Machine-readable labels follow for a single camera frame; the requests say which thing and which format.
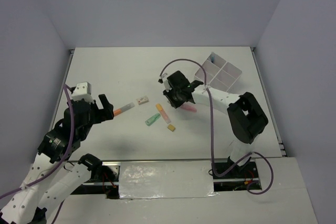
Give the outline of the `orange grey highlighter marker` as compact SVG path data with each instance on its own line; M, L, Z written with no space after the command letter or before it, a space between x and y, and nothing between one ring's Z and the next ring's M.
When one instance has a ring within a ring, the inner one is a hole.
M131 108L133 108L133 107L135 107L135 104L134 104L133 102L128 103L128 104L126 104L126 105L124 105L124 106L122 106L122 107L120 107L120 108L114 110L114 111L113 111L113 114L114 114L114 116L118 116L118 115L120 115L121 113L124 113L125 111L128 111L129 109L131 109Z

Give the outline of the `yellow pink highlighter marker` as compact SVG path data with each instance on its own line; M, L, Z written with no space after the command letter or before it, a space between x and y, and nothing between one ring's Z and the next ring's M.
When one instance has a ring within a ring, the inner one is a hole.
M167 113L165 112L165 110L163 109L163 107L157 103L155 105L155 107L157 108L158 112L160 113L161 117L164 119L164 121L167 123L167 124L170 124L171 123L171 120L170 118L168 117Z

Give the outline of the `yellow eraser block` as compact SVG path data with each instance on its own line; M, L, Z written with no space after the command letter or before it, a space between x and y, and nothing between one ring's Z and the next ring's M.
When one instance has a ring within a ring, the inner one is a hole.
M170 131L172 131L172 132L175 131L175 127L174 127L172 124L169 124L169 125L167 126L167 128L168 128Z

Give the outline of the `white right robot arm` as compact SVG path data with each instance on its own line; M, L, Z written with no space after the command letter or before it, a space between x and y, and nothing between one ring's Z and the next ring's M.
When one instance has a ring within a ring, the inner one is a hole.
M164 84L163 95L170 105L177 109L185 103L206 105L210 108L211 124L211 162L213 175L224 177L230 173L233 177L242 176L247 170L254 149L254 140L268 124L260 104L252 93L232 94L211 88L205 82L189 82L184 74L176 71L170 76L162 74L159 83ZM214 110L226 114L232 132L236 138L233 150L228 158L228 169L221 172L215 167L215 127Z

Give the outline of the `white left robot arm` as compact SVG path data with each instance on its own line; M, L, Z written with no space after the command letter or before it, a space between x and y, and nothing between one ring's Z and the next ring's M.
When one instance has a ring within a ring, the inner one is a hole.
M87 181L98 181L114 173L92 154L83 155L59 181L52 180L71 154L80 147L92 126L112 120L113 105L104 94L99 95L102 108L95 101L69 100L63 119L49 131L38 148L22 185L12 192L11 199L1 209L1 223L46 223L64 200Z

